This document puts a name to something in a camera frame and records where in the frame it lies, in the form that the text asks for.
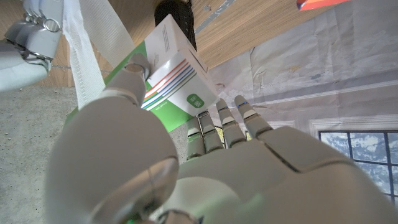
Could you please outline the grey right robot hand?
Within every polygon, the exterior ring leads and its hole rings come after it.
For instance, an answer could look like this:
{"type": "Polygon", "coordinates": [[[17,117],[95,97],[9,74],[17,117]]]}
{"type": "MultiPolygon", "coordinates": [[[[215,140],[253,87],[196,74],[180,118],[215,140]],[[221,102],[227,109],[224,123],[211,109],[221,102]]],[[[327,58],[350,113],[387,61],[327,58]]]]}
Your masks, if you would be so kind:
{"type": "Polygon", "coordinates": [[[63,0],[24,0],[24,17],[1,41],[1,91],[35,84],[48,75],[63,26],[63,0]]]}

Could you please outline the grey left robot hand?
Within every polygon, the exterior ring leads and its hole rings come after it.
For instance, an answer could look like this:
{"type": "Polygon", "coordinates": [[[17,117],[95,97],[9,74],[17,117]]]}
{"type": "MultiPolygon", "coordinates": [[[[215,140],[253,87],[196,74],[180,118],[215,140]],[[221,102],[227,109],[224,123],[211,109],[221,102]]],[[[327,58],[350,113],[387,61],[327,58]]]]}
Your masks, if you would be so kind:
{"type": "Polygon", "coordinates": [[[242,96],[247,140],[201,133],[180,164],[160,120],[142,109],[150,74],[124,59],[100,97],[65,125],[45,180],[48,223],[396,223],[397,209],[350,159],[291,127],[274,129],[242,96]]]}

